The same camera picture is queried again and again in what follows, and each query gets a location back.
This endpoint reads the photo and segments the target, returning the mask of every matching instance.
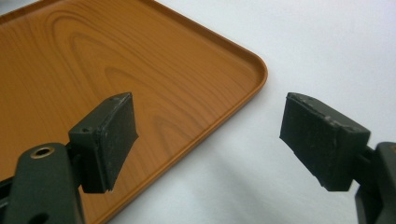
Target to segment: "white background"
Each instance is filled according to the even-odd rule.
[[[396,142],[396,2],[160,0],[258,54],[262,91],[111,223],[357,223],[354,194],[327,192],[278,137],[289,91]],[[0,0],[0,13],[18,7]]]

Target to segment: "wooden tray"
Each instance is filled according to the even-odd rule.
[[[151,1],[41,1],[0,17],[0,179],[20,154],[67,143],[110,95],[131,91],[139,133],[112,193],[82,194],[109,220],[247,102],[264,62]]]

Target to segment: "white table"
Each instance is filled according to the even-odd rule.
[[[280,125],[295,91],[371,130],[370,147],[396,142],[396,2],[159,2],[258,54],[269,77],[111,223],[357,223],[358,185],[323,189],[278,138]],[[0,0],[0,13],[18,3]]]

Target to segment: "black clamp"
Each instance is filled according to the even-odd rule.
[[[69,138],[20,156],[15,176],[0,182],[0,223],[84,223],[78,187],[112,190],[137,139],[132,94],[104,100]]]
[[[396,220],[396,143],[367,147],[370,131],[321,101],[289,93],[280,138],[328,191],[361,186],[355,196],[359,223]]]

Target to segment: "tray rim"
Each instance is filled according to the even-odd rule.
[[[15,10],[9,11],[6,14],[0,15],[0,26],[10,21],[15,21],[17,19],[23,18],[24,16],[28,16],[30,13],[34,13],[35,11],[43,8],[50,7],[50,5],[62,2],[63,0],[39,0],[37,2],[33,2],[24,7],[17,8]],[[222,35],[215,33],[214,31],[204,27],[196,21],[193,21],[190,18],[174,11],[172,8],[169,8],[159,2],[152,0],[135,0],[142,4],[145,4],[151,8],[154,8],[161,12],[162,14],[170,15],[171,19],[176,21],[177,23],[181,23],[181,25],[193,30],[195,33],[198,32],[199,35],[203,35],[205,38],[210,39],[212,42],[216,42],[216,44],[221,45],[222,48],[227,49],[232,54],[238,53],[238,57],[244,61],[247,61],[251,64],[255,65],[256,70],[260,69],[259,72],[257,70],[258,76],[260,76],[261,80],[258,82],[257,86],[255,86],[252,90],[248,92],[237,104],[229,107],[226,113],[222,114],[220,118],[218,118],[215,122],[213,122],[210,126],[208,126],[201,134],[197,135],[188,145],[182,148],[171,160],[167,163],[160,166],[160,168],[154,172],[151,176],[149,176],[145,181],[140,183],[138,187],[134,190],[129,191],[122,200],[119,200],[115,206],[109,207],[105,213],[98,216],[98,218],[94,221],[94,223],[105,223],[108,222],[111,218],[113,218],[117,213],[119,213],[124,207],[128,206],[139,194],[141,194],[146,188],[148,188],[151,184],[154,183],[156,179],[158,179],[161,175],[163,175],[166,171],[171,169],[173,165],[175,165],[179,160],[183,159],[187,154],[189,154],[196,146],[198,146],[202,141],[204,141],[210,134],[212,134],[217,128],[219,128],[224,122],[226,122],[232,115],[234,115],[239,109],[241,109],[244,105],[246,105],[264,86],[268,78],[268,69],[265,62],[260,58],[257,54],[251,52],[248,49],[234,43],[233,41],[225,38]]]

